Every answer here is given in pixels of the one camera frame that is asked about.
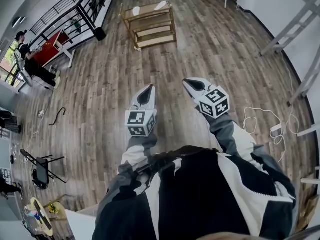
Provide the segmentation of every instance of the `black metal railing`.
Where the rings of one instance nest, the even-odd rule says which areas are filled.
[[[61,0],[54,7],[52,7],[45,15],[41,17],[30,29],[32,33],[37,35],[43,28],[50,24],[50,22],[60,15],[71,5],[77,3],[79,0]]]
[[[72,8],[46,25],[45,29],[32,41],[30,47],[43,45],[48,39],[61,30],[64,30],[70,37],[70,39],[62,45],[68,42],[73,43],[75,38],[88,31],[95,33],[94,31],[97,29],[95,21],[99,12],[104,7],[105,1],[106,0],[78,0]],[[17,64],[14,64],[5,81],[13,87],[17,87],[21,82],[24,82]]]

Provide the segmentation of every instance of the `ladder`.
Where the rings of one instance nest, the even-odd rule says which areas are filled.
[[[317,6],[315,3],[317,0],[303,0],[305,2],[304,7],[299,13],[293,18],[293,20],[259,53],[260,56],[266,54],[269,50],[274,50],[276,54],[283,51],[301,32],[309,26],[313,20],[320,16],[320,5]],[[302,18],[311,11],[312,14],[307,17],[305,21]],[[279,41],[286,39],[283,43],[279,44]],[[306,76],[304,77],[298,90],[293,94],[291,99],[287,102],[290,107],[295,99],[301,95],[302,98],[306,97],[308,91],[317,79],[320,73],[320,47],[315,55],[315,58],[310,66]]]

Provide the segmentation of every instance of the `wooden shelving unit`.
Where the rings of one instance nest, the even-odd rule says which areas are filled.
[[[134,15],[133,8],[123,10],[121,5],[120,16],[129,31],[136,50],[141,48],[176,42],[176,26],[174,11],[169,0],[159,10],[155,8],[159,3],[140,7],[139,15]]]

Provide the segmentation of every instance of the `wooden floor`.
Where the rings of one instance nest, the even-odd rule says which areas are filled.
[[[67,184],[51,182],[47,190],[39,191],[31,184],[31,166],[19,157],[14,165],[14,177],[21,182],[27,203],[37,197],[42,204],[63,194],[70,195],[61,203],[69,210],[97,204],[105,195],[108,183],[116,175],[123,152],[129,141],[124,127],[125,111],[133,94],[148,84],[156,85],[159,138],[154,152],[178,149],[184,145],[216,147],[204,118],[196,112],[182,85],[186,77],[206,78],[222,86],[230,95],[230,114],[241,126],[244,108],[272,110],[287,120],[291,97],[290,76],[281,55],[273,53],[259,57],[258,52],[270,37],[263,27],[228,0],[170,0],[173,5],[177,43],[134,50],[125,25],[119,18],[121,3],[125,9],[163,0],[113,0],[104,30],[106,39],[90,40],[76,48],[72,68],[65,56],[53,64],[61,70],[61,86],[51,92],[35,83],[24,87],[15,113],[23,123],[23,148],[35,157],[53,155],[65,159],[51,164],[54,173]],[[294,76],[293,87],[298,83]],[[49,108],[37,131],[37,113]],[[57,123],[52,124],[58,111]],[[311,126],[305,101],[298,100],[294,114],[300,129]],[[269,136],[278,124],[270,113],[248,111],[258,118],[254,134],[258,143],[279,160],[284,145],[275,146]],[[253,131],[254,120],[247,122]],[[297,139],[286,136],[286,153],[280,162],[293,180],[303,204],[309,194],[300,178],[314,172],[316,146],[313,135]],[[22,147],[21,136],[14,141]],[[56,239],[71,236],[66,222],[54,223]]]

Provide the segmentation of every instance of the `window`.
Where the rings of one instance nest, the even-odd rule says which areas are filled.
[[[0,63],[0,79],[15,88],[23,81],[16,64],[15,49],[17,48],[18,42],[14,40]]]

